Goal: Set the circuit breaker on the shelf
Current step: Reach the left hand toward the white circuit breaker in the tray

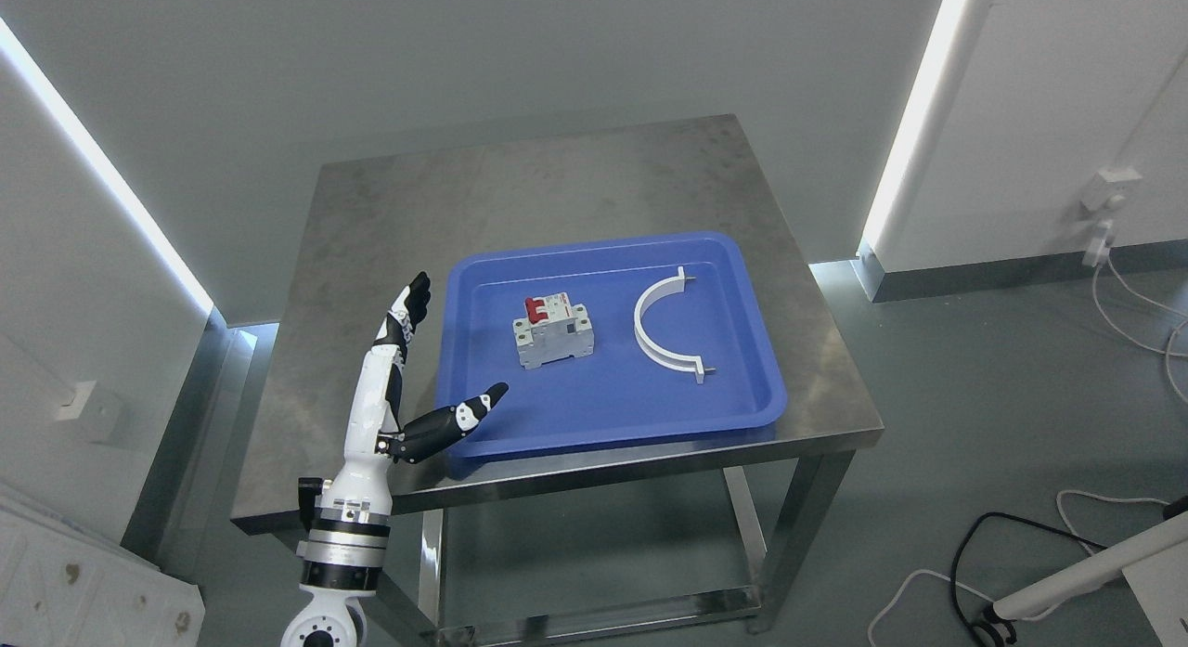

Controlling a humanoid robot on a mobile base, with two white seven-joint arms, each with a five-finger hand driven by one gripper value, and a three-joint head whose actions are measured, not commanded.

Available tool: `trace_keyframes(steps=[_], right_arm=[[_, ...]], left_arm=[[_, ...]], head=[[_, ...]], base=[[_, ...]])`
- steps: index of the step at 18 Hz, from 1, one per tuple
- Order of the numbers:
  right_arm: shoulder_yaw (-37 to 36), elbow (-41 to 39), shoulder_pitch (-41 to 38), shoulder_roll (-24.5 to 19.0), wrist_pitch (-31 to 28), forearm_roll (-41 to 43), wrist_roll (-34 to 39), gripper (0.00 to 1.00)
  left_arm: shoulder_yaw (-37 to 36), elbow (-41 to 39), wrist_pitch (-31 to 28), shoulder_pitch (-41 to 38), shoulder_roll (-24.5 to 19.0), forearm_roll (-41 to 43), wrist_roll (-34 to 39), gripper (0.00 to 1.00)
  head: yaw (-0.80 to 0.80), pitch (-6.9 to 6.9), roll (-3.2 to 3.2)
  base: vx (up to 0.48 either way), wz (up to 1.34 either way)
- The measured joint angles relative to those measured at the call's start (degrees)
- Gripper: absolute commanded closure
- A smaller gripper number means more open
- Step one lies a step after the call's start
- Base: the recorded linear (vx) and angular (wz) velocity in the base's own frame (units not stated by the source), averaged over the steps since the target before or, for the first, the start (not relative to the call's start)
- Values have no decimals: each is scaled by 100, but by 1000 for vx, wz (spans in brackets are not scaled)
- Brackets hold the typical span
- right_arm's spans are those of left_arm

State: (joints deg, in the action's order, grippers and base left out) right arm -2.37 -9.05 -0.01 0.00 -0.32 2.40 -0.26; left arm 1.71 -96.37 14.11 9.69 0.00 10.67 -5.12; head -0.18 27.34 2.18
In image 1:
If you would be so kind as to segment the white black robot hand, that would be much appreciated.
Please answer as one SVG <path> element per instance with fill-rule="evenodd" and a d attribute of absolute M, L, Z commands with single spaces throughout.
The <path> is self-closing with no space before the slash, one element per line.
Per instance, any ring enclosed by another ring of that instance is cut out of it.
<path fill-rule="evenodd" d="M 321 499 L 323 510 L 340 510 L 350 521 L 364 515 L 388 516 L 388 468 L 399 461 L 416 464 L 429 459 L 467 438 L 508 392 L 507 383 L 492 383 L 476 397 L 404 424 L 397 421 L 410 344 L 431 299 L 432 280 L 421 271 L 383 313 L 381 326 L 362 359 L 350 405 L 343 467 Z"/>

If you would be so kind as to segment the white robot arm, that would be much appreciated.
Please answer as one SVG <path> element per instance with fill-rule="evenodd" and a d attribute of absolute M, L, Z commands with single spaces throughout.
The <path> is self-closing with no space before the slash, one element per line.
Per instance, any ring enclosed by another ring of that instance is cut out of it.
<path fill-rule="evenodd" d="M 328 478 L 302 477 L 301 522 L 307 538 L 296 553 L 303 563 L 301 591 L 310 602 L 289 622 L 282 646 L 361 646 L 368 621 L 361 601 L 375 596 L 391 535 L 390 516 L 365 500 L 333 499 L 322 506 Z"/>

